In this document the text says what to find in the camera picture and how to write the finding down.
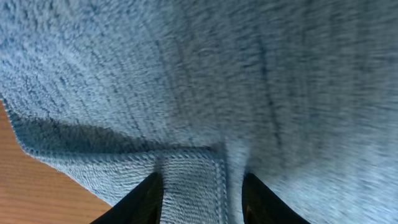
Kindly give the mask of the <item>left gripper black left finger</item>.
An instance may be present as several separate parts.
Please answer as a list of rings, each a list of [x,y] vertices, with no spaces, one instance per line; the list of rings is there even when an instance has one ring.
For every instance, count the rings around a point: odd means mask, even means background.
[[[90,224],[159,224],[163,196],[162,176],[154,172]]]

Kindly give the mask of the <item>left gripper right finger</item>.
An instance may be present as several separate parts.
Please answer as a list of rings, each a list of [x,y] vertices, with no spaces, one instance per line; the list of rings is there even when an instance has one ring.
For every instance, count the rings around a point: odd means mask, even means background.
[[[243,180],[242,207],[245,224],[309,224],[252,173]]]

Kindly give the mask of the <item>blue microfiber cloth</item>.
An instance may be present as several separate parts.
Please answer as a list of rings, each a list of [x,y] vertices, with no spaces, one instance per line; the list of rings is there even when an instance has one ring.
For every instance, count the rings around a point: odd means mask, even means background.
[[[251,172],[311,223],[397,222],[396,1],[2,1],[28,155],[162,223],[241,223]]]

